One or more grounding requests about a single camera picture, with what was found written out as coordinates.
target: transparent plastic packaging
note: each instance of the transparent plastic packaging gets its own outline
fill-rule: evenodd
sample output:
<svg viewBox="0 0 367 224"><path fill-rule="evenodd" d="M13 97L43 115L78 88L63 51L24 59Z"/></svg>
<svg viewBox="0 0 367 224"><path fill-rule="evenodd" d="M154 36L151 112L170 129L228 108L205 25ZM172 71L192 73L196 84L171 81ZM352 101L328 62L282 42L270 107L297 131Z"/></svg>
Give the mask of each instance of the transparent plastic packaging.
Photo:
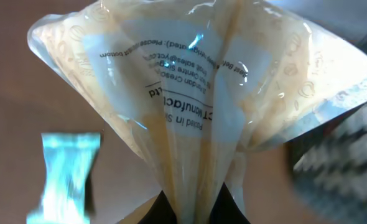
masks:
<svg viewBox="0 0 367 224"><path fill-rule="evenodd" d="M27 38L147 162L180 223L206 222L235 152L367 100L364 53L263 1L102 0Z"/></svg>
<svg viewBox="0 0 367 224"><path fill-rule="evenodd" d="M47 180L37 210L27 224L89 224L85 181L101 144L99 133L42 134Z"/></svg>

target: brown table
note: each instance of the brown table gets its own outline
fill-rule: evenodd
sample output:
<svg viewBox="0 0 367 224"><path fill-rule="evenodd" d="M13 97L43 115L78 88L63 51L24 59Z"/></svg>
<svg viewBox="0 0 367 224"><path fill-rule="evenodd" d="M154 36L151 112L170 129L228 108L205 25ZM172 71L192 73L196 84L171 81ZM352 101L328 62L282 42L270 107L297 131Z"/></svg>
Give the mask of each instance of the brown table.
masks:
<svg viewBox="0 0 367 224"><path fill-rule="evenodd" d="M37 19L90 2L0 0L0 224L25 223L27 212L39 204L45 183L43 132L104 131L91 173L93 223L114 224L160 191L145 163L27 46L27 30ZM294 196L284 152L249 159L244 194L250 221L322 223Z"/></svg>

